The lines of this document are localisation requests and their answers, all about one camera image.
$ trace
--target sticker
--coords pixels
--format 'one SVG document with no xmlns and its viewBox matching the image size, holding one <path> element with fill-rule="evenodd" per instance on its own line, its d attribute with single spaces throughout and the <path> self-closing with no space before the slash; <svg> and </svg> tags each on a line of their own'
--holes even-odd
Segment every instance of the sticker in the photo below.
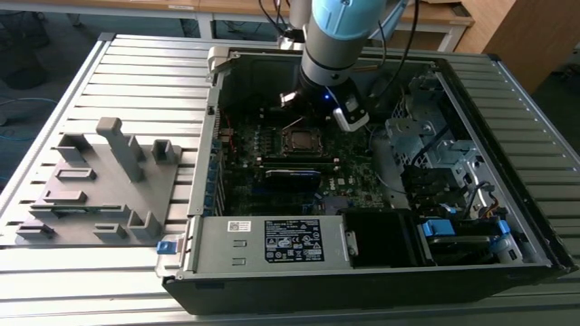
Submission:
<svg viewBox="0 0 580 326">
<path fill-rule="evenodd" d="M 319 219 L 265 221 L 265 234 L 269 263 L 325 261 Z"/>
<path fill-rule="evenodd" d="M 251 221 L 229 221 L 229 232 L 250 232 L 251 230 Z"/>
<path fill-rule="evenodd" d="M 169 5 L 170 9 L 182 9 L 182 10 L 194 10 L 194 7 L 190 5 Z"/>
<path fill-rule="evenodd" d="M 466 25 L 469 26 L 471 24 L 471 22 L 462 22 L 461 20 L 453 20 L 450 22 L 451 25 Z"/>
</svg>

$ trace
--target wooden table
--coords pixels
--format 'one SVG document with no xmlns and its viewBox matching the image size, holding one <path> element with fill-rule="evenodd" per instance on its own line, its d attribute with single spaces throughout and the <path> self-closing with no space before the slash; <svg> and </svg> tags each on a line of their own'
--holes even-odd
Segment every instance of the wooden table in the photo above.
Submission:
<svg viewBox="0 0 580 326">
<path fill-rule="evenodd" d="M 290 10 L 283 3 L 282 14 Z M 273 1 L 265 0 L 265 7 L 275 15 Z M 35 12 L 63 12 L 67 14 L 98 14 L 113 16 L 143 16 L 161 18 L 187 18 L 198 20 L 203 39 L 215 39 L 214 22 L 231 20 L 242 22 L 269 22 L 258 0 L 0 0 L 0 8 Z M 414 8 L 409 7 L 391 47 L 403 47 L 411 30 Z M 421 19 L 414 48 L 454 51 L 466 28 L 474 19 L 457 16 L 449 5 L 421 4 Z"/>
<path fill-rule="evenodd" d="M 0 9 L 66 14 L 195 19 L 201 0 L 0 0 Z"/>
<path fill-rule="evenodd" d="M 478 19 L 458 51 L 501 56 L 533 93 L 580 41 L 579 0 L 463 0 Z"/>
</svg>

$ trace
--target blue tab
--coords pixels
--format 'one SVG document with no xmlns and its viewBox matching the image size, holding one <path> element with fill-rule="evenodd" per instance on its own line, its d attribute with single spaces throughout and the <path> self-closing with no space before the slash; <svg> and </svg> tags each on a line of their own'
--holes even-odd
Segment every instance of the blue tab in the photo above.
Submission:
<svg viewBox="0 0 580 326">
<path fill-rule="evenodd" d="M 505 220 L 499 221 L 498 226 L 501 227 L 502 234 L 509 234 L 511 232 L 511 228 L 507 221 Z"/>
<path fill-rule="evenodd" d="M 441 204 L 441 206 L 451 213 L 451 214 L 458 214 L 458 210 L 455 209 L 455 207 L 451 207 L 447 204 Z"/>
<path fill-rule="evenodd" d="M 178 253 L 178 242 L 158 242 L 158 255 L 175 255 Z"/>
<path fill-rule="evenodd" d="M 449 219 L 430 219 L 422 226 L 426 236 L 455 236 L 454 225 Z"/>
</svg>

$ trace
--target light blue robot arm segment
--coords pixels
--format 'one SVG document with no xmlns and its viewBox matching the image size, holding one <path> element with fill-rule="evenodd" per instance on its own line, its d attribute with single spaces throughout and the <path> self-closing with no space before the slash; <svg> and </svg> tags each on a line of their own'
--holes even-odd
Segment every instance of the light blue robot arm segment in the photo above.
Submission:
<svg viewBox="0 0 580 326">
<path fill-rule="evenodd" d="M 319 28 L 342 41 L 369 35 L 385 10 L 386 0 L 313 1 L 313 16 Z"/>
</svg>

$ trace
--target barcode sticker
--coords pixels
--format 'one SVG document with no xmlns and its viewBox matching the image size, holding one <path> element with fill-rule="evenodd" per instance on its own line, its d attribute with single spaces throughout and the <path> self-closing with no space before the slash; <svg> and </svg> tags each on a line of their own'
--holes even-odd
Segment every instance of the barcode sticker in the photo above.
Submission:
<svg viewBox="0 0 580 326">
<path fill-rule="evenodd" d="M 194 6 L 191 5 L 169 5 L 170 9 L 181 9 L 181 10 L 194 10 Z"/>
<path fill-rule="evenodd" d="M 251 221 L 229 221 L 229 232 L 250 232 L 253 231 Z"/>
</svg>

